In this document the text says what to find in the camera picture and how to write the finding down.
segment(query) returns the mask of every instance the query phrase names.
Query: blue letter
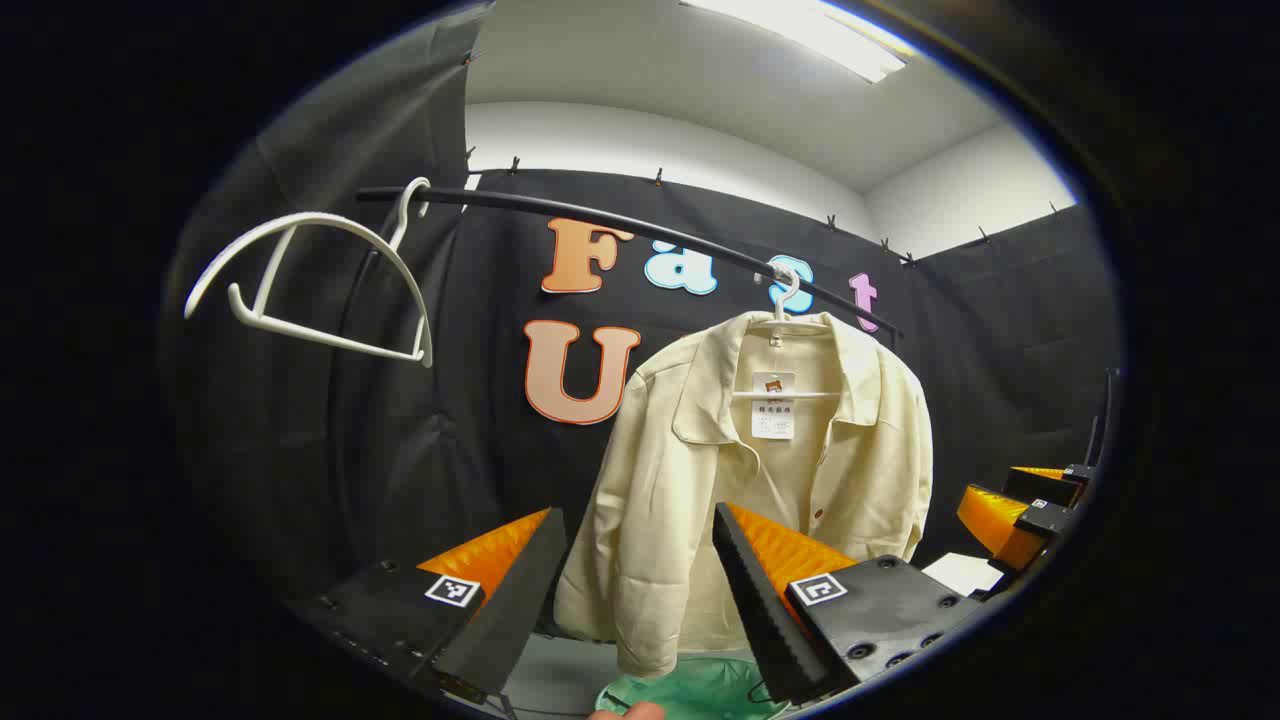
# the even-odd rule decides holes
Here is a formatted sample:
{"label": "blue letter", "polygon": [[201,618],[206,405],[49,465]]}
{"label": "blue letter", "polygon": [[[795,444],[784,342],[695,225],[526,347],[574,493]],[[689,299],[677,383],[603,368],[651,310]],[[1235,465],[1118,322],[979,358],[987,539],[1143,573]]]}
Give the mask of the blue letter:
{"label": "blue letter", "polygon": [[660,240],[653,242],[653,249],[659,255],[644,264],[644,277],[653,284],[668,290],[682,287],[694,295],[707,295],[716,290],[709,255],[692,250],[672,252],[676,246]]}
{"label": "blue letter", "polygon": [[[774,255],[773,259],[769,260],[769,263],[782,263],[787,268],[795,270],[796,274],[799,274],[801,278],[813,282],[813,268],[809,266],[809,263],[805,263],[799,258],[792,258],[790,255]],[[771,284],[769,301],[777,304],[778,297],[785,295],[788,287],[791,286],[782,284],[778,282]],[[791,300],[787,300],[786,304],[782,306],[782,309],[787,310],[788,313],[804,313],[812,306],[813,306],[813,296],[801,290],[800,292],[792,295]]]}

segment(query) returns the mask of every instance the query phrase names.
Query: jacket collar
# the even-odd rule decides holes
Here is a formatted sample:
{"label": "jacket collar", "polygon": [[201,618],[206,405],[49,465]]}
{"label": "jacket collar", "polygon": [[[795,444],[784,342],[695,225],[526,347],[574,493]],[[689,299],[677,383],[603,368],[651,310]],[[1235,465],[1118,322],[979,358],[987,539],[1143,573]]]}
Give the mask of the jacket collar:
{"label": "jacket collar", "polygon": [[[733,383],[737,379],[737,359],[748,327],[772,318],[772,313],[744,313],[707,331],[694,354],[689,377],[685,379],[676,406],[676,416],[671,425],[676,437],[703,445],[741,442],[730,415]],[[876,341],[832,318],[829,313],[794,319],[824,324],[835,336],[844,388],[832,421],[874,425],[879,419],[881,401],[881,370]]]}

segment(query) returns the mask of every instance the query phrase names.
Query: black rod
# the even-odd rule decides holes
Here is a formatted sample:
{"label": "black rod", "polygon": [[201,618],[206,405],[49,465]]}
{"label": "black rod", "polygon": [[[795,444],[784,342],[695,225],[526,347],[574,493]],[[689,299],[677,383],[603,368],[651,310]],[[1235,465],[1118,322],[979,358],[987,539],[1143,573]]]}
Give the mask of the black rod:
{"label": "black rod", "polygon": [[[356,191],[356,200],[360,201],[392,201],[399,200],[401,193],[404,192],[403,187],[366,187]],[[671,228],[664,228],[662,225],[655,225],[653,223],[646,223],[645,220],[637,220],[635,218],[627,218],[626,215],[616,215],[613,213],[605,213],[604,210],[594,210],[591,208],[584,208],[581,205],[570,205],[568,202],[558,202],[556,200],[543,200],[540,197],[529,197],[526,195],[508,195],[504,192],[485,192],[479,190],[454,190],[454,188],[435,188],[435,187],[420,187],[413,191],[413,200],[419,201],[431,201],[431,202],[445,202],[449,205],[476,205],[479,208],[499,208],[504,210],[524,210],[526,213],[536,213],[539,215],[557,215],[561,218],[568,218],[571,220],[579,220],[582,223],[595,223],[598,225],[607,225],[611,228],[617,228],[620,231],[634,232],[636,234],[643,234],[654,240],[662,240],[669,242],[676,247],[689,247],[696,250],[703,255],[710,255],[712,258],[719,258],[726,263],[731,263],[740,268],[746,268],[748,270],[760,273],[774,279],[777,278],[773,268],[764,260],[751,258],[750,255],[744,255],[737,250],[731,250],[723,245],[717,245],[709,240],[703,240],[680,231],[673,231]],[[897,329],[896,325],[877,316],[874,313],[863,310],[858,305],[845,300],[844,297],[831,292],[829,290],[818,287],[809,281],[800,278],[800,288],[809,292],[814,297],[820,297],[832,305],[849,310],[854,315],[863,318],[864,320],[870,320],[877,325],[886,328],[892,336],[906,337],[902,331]]]}

